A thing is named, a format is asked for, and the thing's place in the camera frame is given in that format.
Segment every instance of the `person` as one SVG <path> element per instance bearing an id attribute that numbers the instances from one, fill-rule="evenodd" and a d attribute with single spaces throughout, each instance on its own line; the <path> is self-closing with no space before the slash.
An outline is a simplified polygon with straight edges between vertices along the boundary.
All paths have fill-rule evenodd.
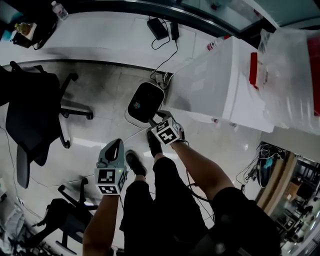
<path id="1" fill-rule="evenodd" d="M 276 226 L 255 202 L 235 188 L 215 162 L 182 141 L 173 142 L 171 147 L 211 202 L 215 225 L 208 230 L 200 207 L 180 178 L 175 163 L 163 155 L 160 142 L 150 130 L 146 137 L 154 157 L 155 200 L 146 182 L 146 168 L 133 150 L 128 151 L 125 159 L 136 176 L 126 190 L 120 225 L 124 233 L 125 255 L 187 255 L 205 240 L 211 230 L 222 227 L 222 224 L 225 226 L 216 229 L 218 234 L 212 236 L 221 239 L 221 252 L 227 250 L 225 245 L 230 244 L 237 250 L 244 248 L 252 256 L 280 254 L 280 236 Z M 84 256 L 112 255 L 108 253 L 113 242 L 117 208 L 118 196 L 103 196 L 84 232 Z"/>

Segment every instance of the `wall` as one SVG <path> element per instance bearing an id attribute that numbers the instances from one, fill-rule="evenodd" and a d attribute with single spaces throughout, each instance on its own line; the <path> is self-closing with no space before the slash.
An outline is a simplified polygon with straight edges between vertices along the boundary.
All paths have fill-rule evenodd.
<path id="1" fill-rule="evenodd" d="M 263 132 L 261 140 L 320 163 L 320 135 L 275 127 L 272 133 Z"/>

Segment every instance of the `black shoe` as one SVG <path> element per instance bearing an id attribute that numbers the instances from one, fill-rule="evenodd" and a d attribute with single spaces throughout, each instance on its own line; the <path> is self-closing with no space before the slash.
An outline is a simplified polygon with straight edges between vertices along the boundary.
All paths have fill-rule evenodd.
<path id="1" fill-rule="evenodd" d="M 146 140 L 148 141 L 153 158 L 155 158 L 156 154 L 162 153 L 161 143 L 150 129 L 146 132 Z"/>
<path id="2" fill-rule="evenodd" d="M 134 152 L 133 150 L 128 150 L 125 153 L 125 160 L 135 175 L 146 176 L 147 169 L 140 162 L 139 157 L 136 154 L 136 152 Z"/>

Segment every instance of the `gray floor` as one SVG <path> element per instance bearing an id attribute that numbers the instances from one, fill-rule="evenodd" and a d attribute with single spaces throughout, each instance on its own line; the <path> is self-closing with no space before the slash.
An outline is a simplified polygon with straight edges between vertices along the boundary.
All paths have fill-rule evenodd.
<path id="1" fill-rule="evenodd" d="M 98 160 L 99 152 L 108 142 L 121 138 L 125 141 L 125 150 L 134 149 L 142 158 L 148 169 L 147 182 L 150 191 L 155 191 L 154 174 L 152 171 L 153 158 L 145 139 L 145 132 L 138 133 L 141 129 L 128 123 L 125 110 L 141 82 L 149 81 L 149 71 L 120 67 L 106 64 L 93 64 L 84 62 L 43 62 L 43 68 L 57 74 L 61 82 L 68 73 L 76 72 L 79 79 L 71 82 L 66 90 L 65 99 L 89 106 L 94 112 L 94 119 L 87 120 L 83 116 L 72 116 L 68 119 L 60 118 L 61 126 L 66 138 L 70 138 L 70 149 L 63 148 L 59 139 L 54 141 L 49 150 L 48 159 L 43 167 L 34 162 L 30 166 L 31 179 L 28 189 L 17 185 L 17 193 L 23 199 L 25 206 L 35 214 L 43 217 L 46 207 L 54 198 L 60 198 L 57 191 L 60 184 L 66 183 L 67 193 L 79 197 L 80 180 L 84 176 L 92 175 Z M 0 107 L 0 126 L 5 127 L 8 105 Z M 240 126 L 235 131 L 228 123 L 204 123 L 194 120 L 188 113 L 172 110 L 175 119 L 185 128 L 186 138 L 191 147 L 217 162 L 227 173 L 236 187 L 236 175 L 242 171 L 254 158 L 256 147 L 260 142 L 261 132 Z M 16 159 L 17 145 L 10 139 L 10 149 L 13 160 Z M 186 169 L 175 152 L 166 146 L 165 154 L 172 158 L 179 170 L 182 180 L 187 183 Z M 0 130 L 0 177 L 6 181 L 8 195 L 15 199 L 13 166 L 8 151 L 7 138 Z M 133 181 L 134 174 L 128 175 L 125 188 Z M 99 203 L 101 196 L 97 192 L 92 176 L 88 178 L 85 195 L 90 203 Z M 246 196 L 254 199 L 259 191 L 257 184 L 246 188 Z M 204 206 L 212 213 L 210 206 Z M 39 221 L 39 218 L 24 208 L 25 218 L 29 224 Z M 208 213 L 201 207 L 201 212 L 208 227 L 213 225 Z M 124 236 L 119 231 L 120 221 L 123 216 L 121 206 L 118 208 L 117 224 L 113 245 L 123 248 Z M 46 238 L 46 241 L 63 255 L 66 251 L 56 246 L 55 241 L 61 241 L 62 232 L 55 231 Z M 82 245 L 72 240 L 68 241 L 69 248 L 82 254 Z"/>

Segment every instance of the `black shorts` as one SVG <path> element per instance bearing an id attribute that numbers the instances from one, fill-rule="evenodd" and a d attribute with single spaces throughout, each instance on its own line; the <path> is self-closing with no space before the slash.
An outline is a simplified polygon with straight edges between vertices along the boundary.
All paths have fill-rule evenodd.
<path id="1" fill-rule="evenodd" d="M 175 163 L 166 157 L 153 166 L 155 200 L 144 181 L 126 190 L 120 229 L 126 255 L 181 255 L 207 232 L 200 208 L 181 180 Z"/>

